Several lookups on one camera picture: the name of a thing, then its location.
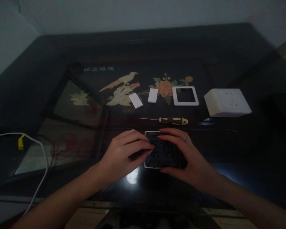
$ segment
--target orange flower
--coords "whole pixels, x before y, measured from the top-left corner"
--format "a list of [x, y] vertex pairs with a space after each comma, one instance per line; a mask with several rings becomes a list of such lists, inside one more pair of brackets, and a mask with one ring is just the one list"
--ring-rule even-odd
[[156, 88], [158, 89], [158, 93], [165, 98], [166, 96], [172, 96], [173, 90], [172, 90], [172, 84], [168, 81], [160, 81], [155, 83]]
[[188, 82], [188, 83], [190, 83], [190, 82], [193, 81], [193, 77], [192, 77], [192, 76], [187, 76], [187, 77], [185, 78], [185, 81]]

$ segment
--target hand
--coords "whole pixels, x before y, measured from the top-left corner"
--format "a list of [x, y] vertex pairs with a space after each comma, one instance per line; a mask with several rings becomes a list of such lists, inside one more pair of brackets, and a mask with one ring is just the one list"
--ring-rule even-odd
[[159, 139], [176, 144], [188, 162], [184, 170], [166, 167], [160, 171], [194, 186], [199, 191], [214, 194], [216, 184], [222, 179], [222, 176], [204, 159], [193, 145], [189, 135], [174, 128], [160, 129], [160, 131], [170, 135], [158, 136]]
[[[134, 129], [121, 133], [112, 139], [105, 155], [98, 163], [101, 179], [108, 183], [120, 180], [142, 164], [154, 148], [147, 137]], [[142, 149], [147, 151], [135, 160], [128, 158]]]

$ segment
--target chinese characters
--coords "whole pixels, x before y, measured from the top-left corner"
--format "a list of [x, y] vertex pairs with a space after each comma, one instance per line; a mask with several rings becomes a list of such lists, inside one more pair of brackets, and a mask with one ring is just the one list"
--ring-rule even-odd
[[84, 68], [83, 71], [84, 72], [114, 71], [114, 67], [113, 66], [109, 66], [109, 67], [93, 67], [93, 68], [87, 67], [87, 68]]

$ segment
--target screwdriver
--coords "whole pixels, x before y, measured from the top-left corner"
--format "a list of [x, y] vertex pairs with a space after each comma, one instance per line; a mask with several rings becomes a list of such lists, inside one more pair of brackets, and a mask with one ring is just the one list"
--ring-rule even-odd
[[171, 123], [173, 125], [188, 124], [188, 120], [184, 118], [159, 118], [159, 119], [149, 119], [149, 120], [158, 120], [160, 123]]

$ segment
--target yellow screwdriver handle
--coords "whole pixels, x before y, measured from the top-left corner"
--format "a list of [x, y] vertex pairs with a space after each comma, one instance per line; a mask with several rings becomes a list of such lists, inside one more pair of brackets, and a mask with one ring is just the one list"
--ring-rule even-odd
[[173, 125], [186, 125], [188, 120], [184, 118], [159, 118], [160, 123], [170, 123]]

